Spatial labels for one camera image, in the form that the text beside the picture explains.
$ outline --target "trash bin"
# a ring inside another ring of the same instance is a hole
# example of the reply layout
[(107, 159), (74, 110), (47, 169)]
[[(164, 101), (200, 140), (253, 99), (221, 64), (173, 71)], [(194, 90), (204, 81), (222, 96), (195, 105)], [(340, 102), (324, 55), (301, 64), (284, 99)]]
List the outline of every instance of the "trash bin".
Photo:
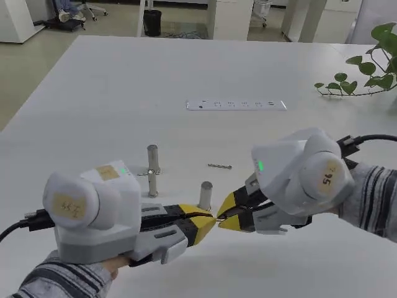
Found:
[(161, 34), (161, 11), (155, 9), (145, 10), (143, 13), (143, 27), (145, 34), (150, 37)]

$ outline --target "office chair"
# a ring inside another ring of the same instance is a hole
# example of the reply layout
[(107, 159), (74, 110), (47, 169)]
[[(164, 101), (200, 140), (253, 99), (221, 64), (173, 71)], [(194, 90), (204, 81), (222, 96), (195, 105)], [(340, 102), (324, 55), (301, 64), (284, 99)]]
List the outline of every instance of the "office chair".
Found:
[(92, 12), (93, 10), (95, 11), (101, 11), (104, 13), (104, 16), (107, 16), (107, 11), (104, 8), (92, 5), (92, 4), (88, 4), (86, 2), (86, 0), (82, 0), (81, 4), (77, 7), (79, 11), (83, 10), (83, 9), (87, 9), (89, 11), (89, 13), (91, 14), (92, 20), (97, 21), (97, 17), (95, 16), (95, 14)]

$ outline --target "striped sleeve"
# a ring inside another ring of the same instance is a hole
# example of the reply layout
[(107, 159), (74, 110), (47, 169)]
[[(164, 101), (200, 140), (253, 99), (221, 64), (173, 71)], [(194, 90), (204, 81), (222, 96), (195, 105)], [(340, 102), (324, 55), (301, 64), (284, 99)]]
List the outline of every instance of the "striped sleeve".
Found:
[(339, 217), (356, 227), (397, 242), (397, 171), (358, 164), (356, 187), (339, 208)]
[(110, 273), (100, 263), (64, 263), (53, 251), (10, 298), (105, 298), (111, 283)]

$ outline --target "sweater cuff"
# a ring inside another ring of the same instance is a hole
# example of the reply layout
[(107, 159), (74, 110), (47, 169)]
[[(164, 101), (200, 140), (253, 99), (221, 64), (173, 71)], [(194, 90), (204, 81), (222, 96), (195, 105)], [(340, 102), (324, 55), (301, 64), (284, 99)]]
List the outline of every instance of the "sweater cuff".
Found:
[(21, 289), (28, 289), (29, 284), (37, 281), (50, 281), (53, 287), (61, 289), (69, 297), (105, 297), (112, 278), (102, 263), (64, 263), (59, 259), (58, 252), (53, 251), (25, 278)]
[(339, 217), (368, 232), (394, 239), (389, 230), (397, 171), (358, 164), (350, 171), (355, 181), (353, 193), (339, 208)]

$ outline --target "black cable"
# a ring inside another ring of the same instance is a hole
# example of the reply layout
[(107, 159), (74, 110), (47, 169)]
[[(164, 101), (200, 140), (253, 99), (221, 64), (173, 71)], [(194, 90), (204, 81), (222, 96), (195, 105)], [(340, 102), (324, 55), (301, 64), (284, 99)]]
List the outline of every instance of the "black cable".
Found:
[(50, 215), (45, 209), (36, 210), (25, 216), (25, 219), (11, 225), (4, 232), (0, 234), (0, 242), (4, 240), (9, 234), (15, 231), (17, 228), (29, 228), (30, 232), (44, 230), (46, 228), (53, 228), (55, 226)]
[(363, 142), (371, 140), (387, 140), (397, 142), (397, 137), (394, 135), (363, 135), (353, 139), (356, 145), (360, 145)]
[(21, 220), (13, 225), (11, 225), (9, 228), (7, 228), (2, 234), (0, 234), (0, 242), (4, 240), (9, 234), (11, 234), (13, 231), (15, 231), (17, 228), (24, 228), (27, 225), (27, 222), (25, 220)]
[(397, 142), (397, 136), (394, 135), (362, 135), (356, 138), (348, 135), (337, 141), (337, 144), (341, 148), (342, 158), (348, 157), (360, 151), (360, 144), (371, 140), (386, 140)]

